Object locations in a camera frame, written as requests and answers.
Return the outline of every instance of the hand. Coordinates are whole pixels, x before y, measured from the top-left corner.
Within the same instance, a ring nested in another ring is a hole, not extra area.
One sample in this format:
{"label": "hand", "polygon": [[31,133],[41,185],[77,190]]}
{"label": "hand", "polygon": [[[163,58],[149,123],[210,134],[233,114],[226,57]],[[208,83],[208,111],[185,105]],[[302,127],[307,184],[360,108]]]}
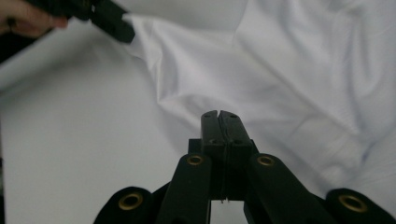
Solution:
{"label": "hand", "polygon": [[36,38],[50,28],[66,26],[67,18],[52,17],[23,0],[0,0],[0,35],[12,32],[16,35]]}

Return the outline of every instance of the metal grommet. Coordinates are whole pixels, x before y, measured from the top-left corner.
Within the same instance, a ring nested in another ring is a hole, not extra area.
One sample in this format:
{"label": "metal grommet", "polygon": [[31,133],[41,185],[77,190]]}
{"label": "metal grommet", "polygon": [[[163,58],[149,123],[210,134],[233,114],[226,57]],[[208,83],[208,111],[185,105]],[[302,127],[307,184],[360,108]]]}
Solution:
{"label": "metal grommet", "polygon": [[136,209],[143,202],[143,196],[139,192],[134,192],[123,196],[119,200],[119,208],[124,211]]}
{"label": "metal grommet", "polygon": [[274,159],[269,156],[260,156],[259,158],[257,158],[257,162],[265,166],[272,166],[275,164]]}
{"label": "metal grommet", "polygon": [[353,195],[340,195],[338,200],[343,206],[354,212],[364,213],[368,210],[366,203]]}
{"label": "metal grommet", "polygon": [[187,158],[187,162],[190,165],[199,165],[204,162],[204,158],[202,158],[201,156],[190,156]]}

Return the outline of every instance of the wrinkled white sheet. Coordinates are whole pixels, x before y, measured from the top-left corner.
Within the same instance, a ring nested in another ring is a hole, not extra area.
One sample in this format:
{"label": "wrinkled white sheet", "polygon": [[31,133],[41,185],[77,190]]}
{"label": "wrinkled white sheet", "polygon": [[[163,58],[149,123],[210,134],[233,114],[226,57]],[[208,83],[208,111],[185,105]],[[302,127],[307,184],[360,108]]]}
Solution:
{"label": "wrinkled white sheet", "polygon": [[[8,223],[90,223],[170,180],[200,116],[239,115],[309,190],[396,216],[396,2],[123,2],[123,46],[75,22],[0,67]],[[246,223],[240,203],[213,223]]]}

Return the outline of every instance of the black tool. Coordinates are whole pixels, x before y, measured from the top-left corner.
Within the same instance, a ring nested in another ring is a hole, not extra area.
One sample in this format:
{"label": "black tool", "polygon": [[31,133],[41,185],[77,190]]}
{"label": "black tool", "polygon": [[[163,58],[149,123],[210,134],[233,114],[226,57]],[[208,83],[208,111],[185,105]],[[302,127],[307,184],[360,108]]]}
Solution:
{"label": "black tool", "polygon": [[212,200],[244,201],[249,224],[396,223],[354,190],[311,194],[280,159],[258,151],[235,114],[211,111],[201,122],[201,139],[190,140],[171,182],[154,193],[120,190],[94,224],[208,224]]}
{"label": "black tool", "polygon": [[76,17],[93,24],[123,43],[134,39],[134,28],[122,20],[127,11],[110,0],[27,0],[53,16]]}

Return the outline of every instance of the white cloth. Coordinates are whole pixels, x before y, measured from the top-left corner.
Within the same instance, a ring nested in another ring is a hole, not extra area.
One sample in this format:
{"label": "white cloth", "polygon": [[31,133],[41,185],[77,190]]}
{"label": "white cloth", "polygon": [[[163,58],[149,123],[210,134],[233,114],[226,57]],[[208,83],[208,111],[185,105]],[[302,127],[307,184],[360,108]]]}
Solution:
{"label": "white cloth", "polygon": [[396,216],[395,1],[125,6],[131,46],[75,23],[0,68],[1,88],[40,75],[2,99],[9,223],[86,223],[118,189],[157,189],[213,109],[318,196],[355,189]]}

